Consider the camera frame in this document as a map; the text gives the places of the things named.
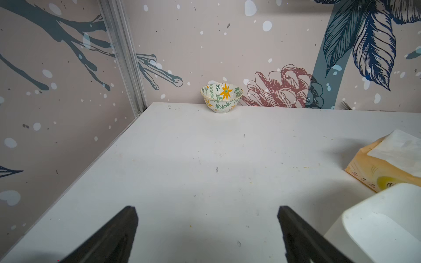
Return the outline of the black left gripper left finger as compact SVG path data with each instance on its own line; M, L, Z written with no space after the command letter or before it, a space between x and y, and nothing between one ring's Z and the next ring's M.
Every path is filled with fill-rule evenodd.
M62 263L127 263L138 227L132 206L124 207Z

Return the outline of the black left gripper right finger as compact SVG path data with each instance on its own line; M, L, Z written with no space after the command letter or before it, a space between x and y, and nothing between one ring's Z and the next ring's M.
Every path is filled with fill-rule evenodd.
M350 263L351 260L326 240L289 206L277 214L289 263Z

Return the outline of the white tissue box base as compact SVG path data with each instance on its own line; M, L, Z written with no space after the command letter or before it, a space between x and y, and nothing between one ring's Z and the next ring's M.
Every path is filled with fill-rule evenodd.
M421 188L401 183L347 209L324 235L355 263L421 260Z

